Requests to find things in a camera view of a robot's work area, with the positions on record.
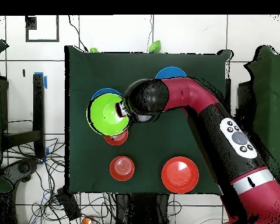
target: orange object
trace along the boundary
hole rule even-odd
[[[121,145],[127,140],[127,138],[128,138],[128,130],[116,136],[104,136],[106,142],[111,145]]]
[[[195,163],[182,156],[171,158],[162,169],[164,186],[173,193],[187,193],[198,183],[199,172]]]
[[[92,224],[92,220],[90,218],[86,217],[82,220],[82,224]]]
[[[133,161],[126,156],[118,156],[110,163],[110,174],[118,181],[129,180],[135,171]]]

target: black stand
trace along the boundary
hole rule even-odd
[[[33,75],[33,130],[16,134],[4,134],[2,151],[12,147],[34,142],[35,156],[45,157],[44,143],[44,78],[43,75]],[[2,103],[2,130],[8,129],[7,121],[7,88],[8,81],[0,76],[0,91]]]

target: green table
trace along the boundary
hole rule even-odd
[[[215,54],[143,54],[86,53],[65,47],[66,70],[69,70],[69,191],[109,193],[170,193],[162,183],[161,171],[167,160],[185,156],[195,162],[199,182],[190,193],[221,194],[207,166],[181,109],[164,113],[156,122],[135,124],[127,141],[109,145],[95,133],[86,120],[86,107],[92,95],[102,88],[122,94],[139,79],[153,79],[163,68],[175,66],[188,76],[205,79],[225,95],[225,65],[231,51]],[[128,156],[135,164],[131,179],[119,182],[109,172],[117,156]]]

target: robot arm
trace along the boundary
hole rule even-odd
[[[136,123],[155,121],[165,111],[184,108],[229,216],[246,223],[280,224],[279,183],[257,147],[199,81],[139,80],[127,89],[121,107]]]

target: blue bowl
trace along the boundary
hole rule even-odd
[[[95,98],[95,97],[98,96],[98,95],[102,95],[102,94],[104,94],[104,93],[114,93],[114,94],[116,94],[116,95],[121,95],[121,93],[118,92],[118,91],[116,91],[115,89],[110,89],[109,87],[108,87],[108,88],[106,87],[106,88],[104,88],[104,89],[98,90],[98,91],[92,96],[91,99]]]
[[[164,78],[174,78],[174,77],[187,77],[187,74],[178,67],[166,67],[159,71],[156,75],[156,79],[164,79]]]

